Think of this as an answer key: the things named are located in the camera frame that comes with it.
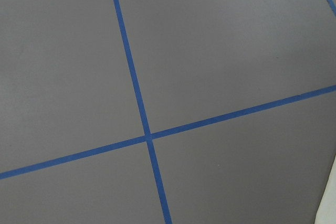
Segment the beige printed t-shirt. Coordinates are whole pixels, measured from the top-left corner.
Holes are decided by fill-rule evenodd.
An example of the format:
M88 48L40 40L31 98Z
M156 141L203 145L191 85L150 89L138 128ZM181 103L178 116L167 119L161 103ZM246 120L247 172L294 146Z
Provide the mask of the beige printed t-shirt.
M336 215L336 174L335 161L333 162L328 182L323 193L316 218L315 224L335 224Z

